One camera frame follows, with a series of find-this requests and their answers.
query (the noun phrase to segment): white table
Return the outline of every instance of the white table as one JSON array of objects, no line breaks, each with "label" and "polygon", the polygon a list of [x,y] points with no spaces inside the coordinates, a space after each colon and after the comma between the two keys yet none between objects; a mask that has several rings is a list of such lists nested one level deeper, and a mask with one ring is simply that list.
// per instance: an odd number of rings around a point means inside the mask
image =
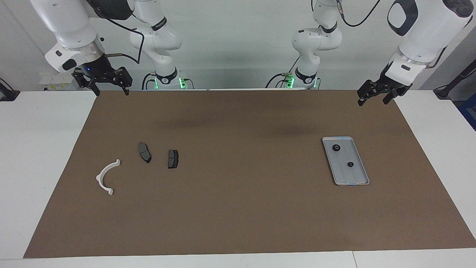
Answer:
[{"label": "white table", "polygon": [[[21,259],[94,99],[92,92],[22,92],[0,103],[0,267],[476,267],[474,248]],[[431,91],[409,91],[396,102],[475,235],[476,132]]]}]

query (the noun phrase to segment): gray tray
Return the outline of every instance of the gray tray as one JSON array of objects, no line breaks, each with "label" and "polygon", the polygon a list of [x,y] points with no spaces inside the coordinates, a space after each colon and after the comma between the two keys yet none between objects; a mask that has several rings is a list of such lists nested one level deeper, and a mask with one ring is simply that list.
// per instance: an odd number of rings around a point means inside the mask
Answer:
[{"label": "gray tray", "polygon": [[351,137],[324,137],[322,143],[337,185],[369,184],[364,165]]}]

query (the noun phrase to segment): white plastic bracket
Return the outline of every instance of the white plastic bracket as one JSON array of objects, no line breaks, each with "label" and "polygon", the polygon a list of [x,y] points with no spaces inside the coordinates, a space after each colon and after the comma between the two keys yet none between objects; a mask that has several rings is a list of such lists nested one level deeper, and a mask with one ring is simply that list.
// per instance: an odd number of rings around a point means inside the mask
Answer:
[{"label": "white plastic bracket", "polygon": [[99,173],[99,175],[96,176],[96,180],[99,182],[99,186],[101,186],[101,188],[103,188],[104,190],[106,190],[109,195],[111,196],[112,193],[114,193],[114,190],[111,189],[111,188],[107,188],[104,186],[102,180],[104,179],[104,175],[110,170],[112,169],[113,167],[116,167],[116,166],[119,166],[120,165],[120,160],[116,160],[116,162],[114,163],[111,163],[109,165],[107,165],[102,171],[101,173]]}]

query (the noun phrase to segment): brown paper surface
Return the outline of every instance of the brown paper surface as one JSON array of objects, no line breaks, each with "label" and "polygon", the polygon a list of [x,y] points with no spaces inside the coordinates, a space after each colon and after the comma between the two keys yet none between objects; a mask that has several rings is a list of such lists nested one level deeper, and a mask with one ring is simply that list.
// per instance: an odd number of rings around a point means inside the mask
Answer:
[{"label": "brown paper surface", "polygon": [[[369,185],[334,184],[324,136],[354,138]],[[116,159],[109,196],[96,175]],[[24,257],[464,247],[476,241],[394,102],[359,107],[355,91],[102,92]]]}]

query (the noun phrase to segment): metal tray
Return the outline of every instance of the metal tray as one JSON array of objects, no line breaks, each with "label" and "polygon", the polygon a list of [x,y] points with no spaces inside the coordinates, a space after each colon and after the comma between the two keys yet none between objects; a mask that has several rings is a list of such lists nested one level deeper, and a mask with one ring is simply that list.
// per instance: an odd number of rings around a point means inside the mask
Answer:
[{"label": "metal tray", "polygon": [[351,137],[324,137],[322,143],[337,185],[369,184],[364,165]]}]

